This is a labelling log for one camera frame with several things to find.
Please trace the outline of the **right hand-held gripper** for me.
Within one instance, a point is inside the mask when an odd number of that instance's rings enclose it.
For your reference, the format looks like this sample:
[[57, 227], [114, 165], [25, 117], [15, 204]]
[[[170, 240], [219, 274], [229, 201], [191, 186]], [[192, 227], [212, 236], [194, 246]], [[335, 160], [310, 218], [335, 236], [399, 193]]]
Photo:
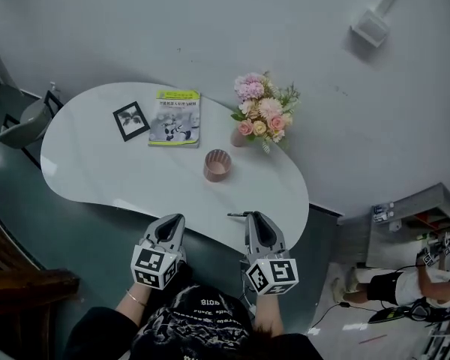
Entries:
[[299, 283], [296, 261], [290, 257], [284, 234], [262, 212], [245, 218], [245, 274], [257, 295], [283, 295]]

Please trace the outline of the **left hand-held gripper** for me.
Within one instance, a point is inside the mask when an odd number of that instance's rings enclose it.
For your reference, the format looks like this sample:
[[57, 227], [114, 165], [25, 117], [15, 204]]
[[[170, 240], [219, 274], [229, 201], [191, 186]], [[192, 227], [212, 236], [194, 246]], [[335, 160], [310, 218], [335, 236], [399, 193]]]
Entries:
[[183, 214], [170, 214], [150, 223], [139, 244], [134, 246], [130, 269], [136, 283], [164, 290], [185, 261], [182, 247], [185, 231]]

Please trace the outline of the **pink cup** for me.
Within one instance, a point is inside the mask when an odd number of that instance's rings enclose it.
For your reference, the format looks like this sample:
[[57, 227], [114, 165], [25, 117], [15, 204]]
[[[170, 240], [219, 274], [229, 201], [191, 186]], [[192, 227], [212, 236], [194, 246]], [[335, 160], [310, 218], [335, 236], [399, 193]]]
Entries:
[[230, 173], [232, 160], [222, 149], [211, 150], [205, 156], [203, 175], [209, 182], [220, 182]]

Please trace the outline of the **person's right forearm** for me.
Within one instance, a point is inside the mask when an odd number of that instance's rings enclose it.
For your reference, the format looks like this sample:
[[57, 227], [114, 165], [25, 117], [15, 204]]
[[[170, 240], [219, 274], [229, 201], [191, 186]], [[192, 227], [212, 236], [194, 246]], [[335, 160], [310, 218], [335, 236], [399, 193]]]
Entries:
[[255, 332], [268, 332], [272, 337], [284, 333], [280, 305], [277, 295], [258, 295], [256, 298]]

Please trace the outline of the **person's left forearm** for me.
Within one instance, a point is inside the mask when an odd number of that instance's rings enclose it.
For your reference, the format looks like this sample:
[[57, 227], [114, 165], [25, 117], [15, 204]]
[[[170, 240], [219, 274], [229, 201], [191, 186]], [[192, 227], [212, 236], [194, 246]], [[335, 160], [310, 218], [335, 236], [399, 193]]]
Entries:
[[141, 283], [135, 283], [124, 294], [115, 310], [138, 324], [147, 305], [152, 288]]

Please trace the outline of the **pink vase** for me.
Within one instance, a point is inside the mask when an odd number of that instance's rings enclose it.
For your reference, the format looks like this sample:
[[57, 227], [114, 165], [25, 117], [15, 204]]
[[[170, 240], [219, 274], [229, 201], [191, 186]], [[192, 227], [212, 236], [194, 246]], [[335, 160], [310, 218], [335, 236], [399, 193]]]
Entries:
[[247, 144], [247, 138], [236, 127], [233, 129], [232, 135], [230, 137], [230, 143], [237, 148], [243, 147]]

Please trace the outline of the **person's black printed shirt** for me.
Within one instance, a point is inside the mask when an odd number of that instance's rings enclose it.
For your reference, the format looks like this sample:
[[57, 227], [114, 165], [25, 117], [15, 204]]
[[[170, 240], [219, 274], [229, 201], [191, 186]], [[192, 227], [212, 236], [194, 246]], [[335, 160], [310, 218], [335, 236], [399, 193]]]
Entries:
[[93, 307], [75, 325], [63, 360], [323, 360], [307, 336], [254, 331], [244, 305], [192, 283], [170, 299], [151, 291], [138, 324]]

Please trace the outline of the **green and grey book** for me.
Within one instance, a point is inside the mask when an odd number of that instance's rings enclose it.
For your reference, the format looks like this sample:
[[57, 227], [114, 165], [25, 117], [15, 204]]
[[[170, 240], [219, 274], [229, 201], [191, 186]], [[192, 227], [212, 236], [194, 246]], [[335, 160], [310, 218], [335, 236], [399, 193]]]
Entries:
[[159, 90], [148, 144], [197, 148], [200, 145], [200, 100], [200, 93], [193, 90]]

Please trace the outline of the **pink flower bouquet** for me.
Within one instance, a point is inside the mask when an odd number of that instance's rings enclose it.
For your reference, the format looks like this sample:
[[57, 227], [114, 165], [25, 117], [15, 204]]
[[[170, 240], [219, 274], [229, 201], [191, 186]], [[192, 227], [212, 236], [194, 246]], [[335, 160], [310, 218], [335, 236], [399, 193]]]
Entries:
[[231, 118], [238, 132], [248, 141], [257, 141], [268, 154], [272, 145], [287, 141], [287, 129], [293, 124], [300, 92], [294, 84], [276, 86], [268, 72], [247, 73], [234, 82], [238, 105]]

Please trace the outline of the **grey shelf cabinet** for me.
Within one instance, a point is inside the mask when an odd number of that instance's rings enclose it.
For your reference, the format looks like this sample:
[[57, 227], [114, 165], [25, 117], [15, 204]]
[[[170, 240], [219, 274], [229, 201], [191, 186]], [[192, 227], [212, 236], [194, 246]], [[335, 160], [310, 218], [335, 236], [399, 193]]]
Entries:
[[[430, 238], [450, 233], [450, 190], [442, 183], [399, 199], [394, 216], [370, 222], [370, 238], [365, 265], [372, 269], [399, 269], [416, 262], [416, 254]], [[401, 220], [397, 232], [389, 232], [389, 222]]]

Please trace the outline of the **thin pink stick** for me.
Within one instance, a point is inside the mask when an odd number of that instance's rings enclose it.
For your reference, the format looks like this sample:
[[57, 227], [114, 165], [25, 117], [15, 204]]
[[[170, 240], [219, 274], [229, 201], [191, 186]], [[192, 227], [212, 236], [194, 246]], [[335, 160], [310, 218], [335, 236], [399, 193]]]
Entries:
[[381, 334], [379, 336], [370, 337], [370, 338], [368, 338], [366, 340], [359, 341], [358, 345], [362, 345], [362, 344], [366, 344], [366, 343], [369, 343], [369, 342], [377, 341], [377, 340], [380, 340], [382, 338], [386, 338], [387, 336], [388, 336], [387, 334]]

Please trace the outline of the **wooden chair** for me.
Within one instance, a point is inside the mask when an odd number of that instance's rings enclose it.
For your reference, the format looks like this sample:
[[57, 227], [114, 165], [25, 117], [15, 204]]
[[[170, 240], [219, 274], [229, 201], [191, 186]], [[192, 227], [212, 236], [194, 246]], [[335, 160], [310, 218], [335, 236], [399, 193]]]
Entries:
[[67, 269], [39, 269], [0, 228], [0, 350], [16, 360], [51, 360], [56, 304], [79, 285]]

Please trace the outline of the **grey chair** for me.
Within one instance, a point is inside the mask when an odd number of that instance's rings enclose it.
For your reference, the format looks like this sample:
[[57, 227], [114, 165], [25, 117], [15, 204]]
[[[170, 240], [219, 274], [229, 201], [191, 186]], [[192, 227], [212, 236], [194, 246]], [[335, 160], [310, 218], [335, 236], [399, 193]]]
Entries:
[[44, 137], [50, 122], [63, 106], [51, 91], [47, 91], [44, 99], [36, 100], [25, 108], [19, 120], [6, 114], [1, 125], [0, 143], [20, 150], [36, 167], [41, 168], [27, 146]]

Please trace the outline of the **black picture frame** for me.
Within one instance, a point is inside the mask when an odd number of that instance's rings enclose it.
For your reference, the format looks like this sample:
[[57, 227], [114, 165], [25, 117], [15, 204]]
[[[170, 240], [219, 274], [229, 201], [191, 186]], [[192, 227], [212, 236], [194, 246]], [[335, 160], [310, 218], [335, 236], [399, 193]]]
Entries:
[[113, 116], [125, 142], [150, 130], [149, 123], [136, 101], [117, 109]]

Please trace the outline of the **white wall junction box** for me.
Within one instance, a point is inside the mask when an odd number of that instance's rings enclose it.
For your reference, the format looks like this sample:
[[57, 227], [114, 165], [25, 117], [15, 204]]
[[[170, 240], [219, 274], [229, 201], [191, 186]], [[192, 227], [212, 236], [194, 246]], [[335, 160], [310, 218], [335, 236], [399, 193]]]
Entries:
[[389, 34], [389, 27], [382, 17], [372, 10], [366, 10], [357, 21], [351, 25], [352, 31], [378, 48]]

